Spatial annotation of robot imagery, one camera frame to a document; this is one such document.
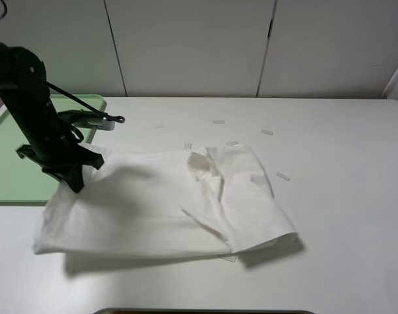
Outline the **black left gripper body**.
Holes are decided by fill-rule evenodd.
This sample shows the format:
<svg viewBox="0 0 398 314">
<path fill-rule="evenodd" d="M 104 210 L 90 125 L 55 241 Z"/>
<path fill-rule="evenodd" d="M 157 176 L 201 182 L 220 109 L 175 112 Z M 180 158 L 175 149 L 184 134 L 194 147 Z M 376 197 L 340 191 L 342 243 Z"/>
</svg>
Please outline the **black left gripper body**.
<svg viewBox="0 0 398 314">
<path fill-rule="evenodd" d="M 16 150 L 21 159 L 31 160 L 45 172 L 88 162 L 87 150 L 76 142 L 71 129 L 57 114 L 33 116 L 20 111 L 15 114 L 15 121 L 28 142 Z"/>
</svg>

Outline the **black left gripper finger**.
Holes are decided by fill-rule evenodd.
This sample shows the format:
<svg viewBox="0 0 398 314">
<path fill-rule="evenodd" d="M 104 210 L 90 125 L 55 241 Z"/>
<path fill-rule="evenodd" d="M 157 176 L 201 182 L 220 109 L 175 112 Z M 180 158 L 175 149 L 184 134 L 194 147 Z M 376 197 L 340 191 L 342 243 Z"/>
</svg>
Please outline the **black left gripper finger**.
<svg viewBox="0 0 398 314">
<path fill-rule="evenodd" d="M 78 163 L 100 169 L 104 162 L 103 156 L 85 147 L 77 145 L 75 147 L 75 158 Z"/>
<path fill-rule="evenodd" d="M 59 182 L 64 181 L 75 193 L 79 193 L 84 188 L 82 165 L 50 168 L 43 167 L 42 172 L 53 177 Z"/>
</svg>

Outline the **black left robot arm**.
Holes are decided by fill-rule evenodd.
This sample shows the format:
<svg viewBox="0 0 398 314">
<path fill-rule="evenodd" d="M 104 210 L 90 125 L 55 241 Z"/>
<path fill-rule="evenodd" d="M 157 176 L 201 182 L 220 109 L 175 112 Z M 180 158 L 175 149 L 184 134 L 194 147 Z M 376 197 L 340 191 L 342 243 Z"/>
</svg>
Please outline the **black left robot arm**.
<svg viewBox="0 0 398 314">
<path fill-rule="evenodd" d="M 1 41 L 0 98 L 28 141 L 17 149 L 19 157 L 32 160 L 43 173 L 80 192 L 83 166 L 100 169 L 104 164 L 99 153 L 80 146 L 84 136 L 77 128 L 92 128 L 95 113 L 57 112 L 43 62 L 29 50 Z"/>
</svg>

